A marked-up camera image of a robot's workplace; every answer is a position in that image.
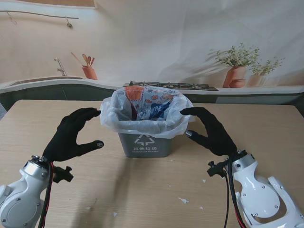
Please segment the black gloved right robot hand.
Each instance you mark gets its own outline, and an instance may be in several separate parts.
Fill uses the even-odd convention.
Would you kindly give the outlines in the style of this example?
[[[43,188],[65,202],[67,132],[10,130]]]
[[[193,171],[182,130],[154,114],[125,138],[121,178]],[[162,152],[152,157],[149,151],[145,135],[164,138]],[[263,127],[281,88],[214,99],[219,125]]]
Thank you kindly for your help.
[[[206,128],[207,136],[203,136],[192,130],[187,130],[186,136],[188,138],[210,150],[216,156],[232,156],[237,154],[237,147],[222,123],[206,108],[185,108],[181,110],[180,113],[182,115],[197,116]]]

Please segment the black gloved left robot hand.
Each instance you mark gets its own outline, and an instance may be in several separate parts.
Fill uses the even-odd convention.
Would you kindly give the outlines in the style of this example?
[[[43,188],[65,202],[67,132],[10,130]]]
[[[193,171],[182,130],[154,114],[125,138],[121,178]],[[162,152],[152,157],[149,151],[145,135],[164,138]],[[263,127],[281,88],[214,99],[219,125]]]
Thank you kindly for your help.
[[[74,157],[80,157],[91,151],[100,149],[104,143],[96,140],[89,143],[77,144],[78,133],[87,121],[98,117],[101,111],[96,108],[80,108],[65,116],[57,127],[53,138],[46,146],[42,156],[48,162],[63,162]]]

